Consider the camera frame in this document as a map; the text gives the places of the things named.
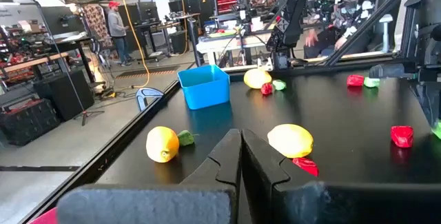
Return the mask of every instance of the person in patterned shirt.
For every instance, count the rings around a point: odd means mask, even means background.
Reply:
[[[334,6],[333,25],[320,34],[314,29],[309,30],[304,46],[305,58],[316,58],[331,45],[338,50],[357,29],[372,15],[376,0],[336,0]],[[354,54],[365,52],[371,34],[362,35],[347,52]]]

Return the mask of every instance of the yellow lemon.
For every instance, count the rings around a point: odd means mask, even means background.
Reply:
[[[149,158],[159,163],[166,163],[178,153],[178,136],[167,127],[155,127],[147,135],[145,148]]]
[[[243,81],[248,87],[253,89],[260,89],[265,83],[271,83],[271,75],[261,69],[248,70],[243,76]]]
[[[288,158],[300,158],[312,152],[312,135],[294,124],[278,125],[268,133],[269,144]]]

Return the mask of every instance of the storage bin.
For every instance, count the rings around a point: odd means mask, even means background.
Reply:
[[[188,108],[197,110],[229,101],[229,75],[217,65],[178,72]]]

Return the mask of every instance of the gray floor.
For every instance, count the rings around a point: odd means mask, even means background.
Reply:
[[[193,61],[193,53],[188,52],[147,66],[178,64],[180,71],[191,66]],[[142,63],[135,62],[130,67],[114,66],[112,71],[118,76],[124,71],[142,68]],[[100,73],[98,68],[95,68],[95,76],[97,81],[110,78],[109,73]],[[176,79],[176,73],[152,75],[147,87],[164,90]],[[117,79],[114,87],[118,90],[143,85],[145,81],[144,77]],[[133,89],[123,91],[126,94],[136,92]],[[96,101],[88,110],[105,112],[88,118],[85,126],[81,126],[81,118],[70,120],[23,147],[6,146],[0,150],[0,166],[81,166],[139,113],[133,98],[122,97]],[[69,175],[71,172],[0,172],[0,223],[17,223]]]

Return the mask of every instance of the tripod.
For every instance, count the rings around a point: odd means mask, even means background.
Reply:
[[[49,36],[50,36],[50,39],[52,40],[52,42],[53,42],[55,48],[57,49],[58,55],[60,56],[60,57],[58,58],[58,60],[60,61],[60,63],[62,63],[63,67],[65,67],[65,68],[69,68],[69,65],[65,62],[65,60],[64,60],[63,57],[61,56],[60,49],[59,49],[57,43],[55,42],[55,39],[54,39],[54,36],[52,35],[52,32],[51,32],[50,29],[49,29],[48,22],[46,21],[46,18],[45,18],[44,15],[43,15],[43,11],[41,10],[41,5],[40,5],[40,3],[39,3],[38,1],[36,1],[36,0],[33,0],[33,1],[34,1],[35,5],[37,6],[39,12],[40,12],[41,18],[43,19],[44,25],[45,25],[45,27],[46,27],[46,30],[48,31],[48,34],[49,34]],[[76,89],[75,89],[75,85],[74,85],[74,82],[72,81],[72,78],[71,78],[71,76],[70,76],[70,73],[67,72],[66,74],[68,75],[70,85],[72,86],[72,89],[74,90],[74,93],[75,93],[76,99],[77,99],[77,101],[78,101],[78,103],[79,103],[79,105],[80,105],[80,107],[81,107],[81,110],[82,110],[82,112],[81,112],[80,114],[78,114],[76,117],[74,117],[74,120],[77,119],[77,118],[80,117],[80,116],[83,116],[83,120],[82,120],[82,122],[81,122],[81,125],[84,126],[84,125],[85,125],[85,120],[86,120],[88,117],[90,117],[90,116],[93,115],[93,114],[102,114],[102,113],[104,113],[104,111],[87,111],[87,110],[85,110],[84,107],[83,107],[83,104],[81,103],[80,97],[78,96],[78,92],[77,92]]]

